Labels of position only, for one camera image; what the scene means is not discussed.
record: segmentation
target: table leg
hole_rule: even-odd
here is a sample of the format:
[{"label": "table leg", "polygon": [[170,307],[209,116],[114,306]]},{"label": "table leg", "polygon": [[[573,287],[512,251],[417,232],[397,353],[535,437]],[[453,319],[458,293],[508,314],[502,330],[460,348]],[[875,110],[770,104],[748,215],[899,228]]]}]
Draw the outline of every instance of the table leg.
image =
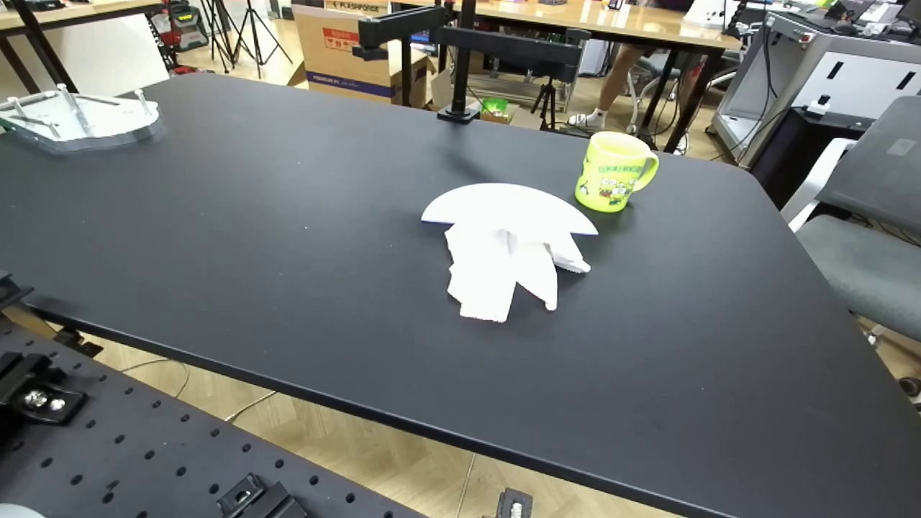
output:
[{"label": "table leg", "polygon": [[0,54],[9,60],[13,73],[24,81],[29,91],[37,91],[34,78],[29,76],[27,63],[22,60],[17,48],[6,37],[0,37]]},{"label": "table leg", "polygon": [[653,91],[653,97],[652,97],[652,107],[648,107],[645,116],[642,116],[639,139],[645,139],[645,140],[653,140],[653,133],[652,133],[653,116],[658,116],[658,107],[660,107],[660,101],[662,101],[666,83],[668,83],[668,76],[671,76],[676,57],[681,57],[681,53],[671,48],[671,53],[668,53],[668,60],[666,60],[666,70],[662,70],[662,76],[660,76],[658,91]]},{"label": "table leg", "polygon": [[289,78],[289,86],[301,86],[308,78],[308,63],[301,60],[298,70]]},{"label": "table leg", "polygon": [[666,153],[673,153],[681,146],[681,140],[686,139],[692,120],[695,120],[695,113],[698,113],[698,104],[708,86],[708,81],[714,78],[717,73],[717,63],[721,63],[722,53],[721,48],[708,48],[705,53],[705,63],[704,63],[704,73],[698,76],[695,86],[692,86],[692,96],[684,107],[684,116],[681,116],[681,125],[673,126],[673,133],[668,136],[668,145],[666,145]]}]

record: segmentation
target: cable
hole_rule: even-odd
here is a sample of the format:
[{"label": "cable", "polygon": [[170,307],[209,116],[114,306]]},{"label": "cable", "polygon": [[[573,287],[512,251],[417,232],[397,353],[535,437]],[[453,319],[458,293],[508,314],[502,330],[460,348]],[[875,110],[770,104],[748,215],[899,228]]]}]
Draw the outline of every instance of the cable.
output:
[{"label": "cable", "polygon": [[781,96],[778,96],[778,89],[776,89],[770,9],[764,9],[761,35],[767,37],[767,76],[770,76],[770,91],[771,91],[776,97],[781,97]]},{"label": "cable", "polygon": [[250,408],[262,405],[266,399],[272,399],[272,398],[276,398],[276,394],[279,394],[279,392],[269,392],[266,398],[247,404],[246,408],[233,411],[233,415],[227,417],[227,422],[236,422],[242,415],[247,415]]},{"label": "cable", "polygon": [[770,73],[770,91],[767,91],[767,101],[761,107],[761,116],[757,116],[757,125],[751,125],[751,129],[747,133],[747,139],[741,139],[730,153],[735,156],[737,150],[744,150],[754,136],[757,129],[764,126],[771,126],[781,116],[787,116],[787,110],[778,110],[770,120],[764,120],[770,116],[770,107],[771,101],[778,101],[781,96],[776,91],[776,83],[771,83],[771,41],[770,41],[770,22],[761,25],[761,35],[764,35],[764,48],[767,48],[767,73]]},{"label": "cable", "polygon": [[168,356],[145,360],[145,362],[137,362],[129,368],[122,368],[122,373],[129,373],[129,371],[140,371],[140,368],[147,368],[147,366],[161,366],[161,362],[170,362],[170,360]]},{"label": "cable", "polygon": [[181,379],[181,386],[176,388],[176,399],[184,394],[184,388],[190,386],[190,379],[194,379],[194,368],[190,366],[184,366],[184,379]]}]

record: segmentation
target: stand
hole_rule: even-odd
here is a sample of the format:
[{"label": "stand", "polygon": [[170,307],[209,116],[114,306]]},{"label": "stand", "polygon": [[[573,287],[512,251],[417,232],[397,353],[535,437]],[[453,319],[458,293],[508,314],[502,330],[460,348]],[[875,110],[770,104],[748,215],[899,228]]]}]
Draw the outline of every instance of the stand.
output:
[{"label": "stand", "polygon": [[386,17],[376,21],[360,21],[357,22],[357,48],[353,48],[364,60],[386,57],[381,48],[386,41],[401,41],[401,73],[403,73],[403,107],[413,104],[413,47],[409,37],[417,32],[432,32],[445,22],[453,21],[450,9],[409,9],[409,12],[396,12]]},{"label": "stand", "polygon": [[531,107],[531,113],[542,110],[542,129],[545,133],[557,133],[557,86],[553,86],[553,76],[547,78],[547,83],[542,86],[535,104]]},{"label": "stand", "polygon": [[[269,54],[262,54],[259,25],[262,25],[262,30],[269,32],[269,37],[275,41],[275,47],[272,47]],[[285,53],[285,47],[279,44],[279,37],[269,30],[269,22],[262,21],[262,14],[255,9],[255,0],[247,0],[247,9],[246,9],[242,22],[240,22],[240,30],[236,30],[236,47],[233,47],[233,54],[230,54],[233,63],[240,60],[240,48],[246,48],[246,53],[256,60],[259,76],[262,76],[262,66],[266,66],[276,53],[282,53],[285,60],[294,63],[292,54]]]},{"label": "stand", "polygon": [[209,48],[211,57],[220,54],[226,76],[236,66],[230,53],[230,30],[240,35],[226,0],[203,0],[204,25],[209,25]]},{"label": "stand", "polygon": [[440,110],[437,119],[445,120],[473,120],[476,113],[466,110],[466,81],[471,81],[471,53],[488,53],[505,60],[534,60],[535,66],[547,70],[551,78],[576,78],[581,47],[573,44],[551,44],[515,35],[496,35],[471,30],[476,17],[476,0],[463,0],[460,25],[448,25],[437,32],[445,47],[458,47],[458,66],[455,66],[455,97],[450,110]]}]

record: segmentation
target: black cable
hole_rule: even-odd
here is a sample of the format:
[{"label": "black cable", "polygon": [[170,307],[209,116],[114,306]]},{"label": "black cable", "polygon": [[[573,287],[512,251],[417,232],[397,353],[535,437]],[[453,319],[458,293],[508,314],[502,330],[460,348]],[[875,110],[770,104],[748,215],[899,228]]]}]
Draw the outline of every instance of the black cable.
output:
[{"label": "black cable", "polygon": [[154,356],[154,360],[128,366],[128,368],[122,368],[122,373],[129,373],[129,371],[140,371],[140,368],[147,368],[147,366],[161,366],[161,362],[170,362],[170,356]]},{"label": "black cable", "polygon": [[781,96],[776,91],[776,81],[771,81],[771,48],[770,48],[770,47],[771,47],[771,35],[770,35],[770,22],[761,25],[761,37],[764,37],[764,48],[767,48],[770,91],[767,91],[767,101],[764,101],[764,107],[761,107],[757,125],[751,125],[751,129],[747,133],[747,139],[737,140],[737,145],[730,150],[731,156],[735,156],[737,150],[744,150],[744,146],[754,139],[754,133],[757,133],[761,126],[771,126],[781,116],[787,116],[787,110],[778,110],[770,120],[764,120],[764,119],[770,116],[771,101],[781,97]]},{"label": "black cable", "polygon": [[266,398],[250,399],[247,405],[242,405],[240,411],[233,411],[233,415],[227,417],[227,422],[236,422],[236,421],[246,417],[250,408],[262,405],[266,399],[272,399],[272,398],[276,398],[276,394],[279,394],[279,392],[269,392]]},{"label": "black cable", "polygon": [[770,25],[770,9],[764,9],[761,35],[767,37],[767,76],[770,76],[770,91],[771,91],[776,97],[781,97],[781,96],[778,96],[778,89],[776,89],[771,32],[770,32],[770,30],[771,30],[771,25]]}]

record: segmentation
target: wooden desk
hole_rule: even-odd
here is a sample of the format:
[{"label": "wooden desk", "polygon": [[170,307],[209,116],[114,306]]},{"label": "wooden desk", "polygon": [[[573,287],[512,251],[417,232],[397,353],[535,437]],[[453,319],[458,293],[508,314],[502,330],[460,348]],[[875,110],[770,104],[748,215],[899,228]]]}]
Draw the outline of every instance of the wooden desk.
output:
[{"label": "wooden desk", "polygon": [[[140,12],[161,9],[161,0],[96,0],[96,4],[69,4],[58,12],[34,12],[42,30],[81,25],[111,17],[128,17]],[[27,22],[17,12],[0,12],[0,54],[13,63],[14,76],[24,81],[29,91],[37,91],[34,78],[24,66],[22,54],[13,48],[6,37],[27,35]]]},{"label": "wooden desk", "polygon": [[[397,5],[432,5],[432,0],[396,0]],[[589,32],[600,41],[635,44],[635,47],[668,47],[671,70],[681,53],[704,54],[704,70],[695,81],[692,97],[681,113],[673,133],[668,136],[666,153],[673,153],[686,139],[698,104],[705,91],[705,83],[714,78],[717,63],[725,48],[737,48],[735,37],[725,37],[721,30],[686,21],[684,12],[653,9],[653,5],[622,5],[622,12],[610,12],[604,0],[568,0],[564,5],[545,5],[540,0],[479,0],[476,17],[502,21],[502,22],[524,22],[545,30],[573,30]],[[658,91],[645,110],[639,136],[653,145],[652,125],[658,104],[666,91],[668,76],[660,78]]]},{"label": "wooden desk", "polygon": [[[58,30],[58,25],[128,17],[128,14],[151,12],[161,5],[164,5],[161,0],[96,0],[92,5],[69,4],[66,9],[58,9],[58,12],[34,12],[34,17],[43,30]],[[0,12],[0,37],[24,35],[24,32],[27,25],[17,12]]]},{"label": "wooden desk", "polygon": [[[396,0],[397,5],[432,5],[432,0]],[[601,0],[568,0],[564,5],[545,5],[540,0],[479,0],[479,17],[511,21],[551,30],[580,30],[594,37],[616,37],[636,44],[668,44],[684,48],[737,48],[714,25],[686,21],[684,12],[653,5],[625,5],[610,12]]]}]

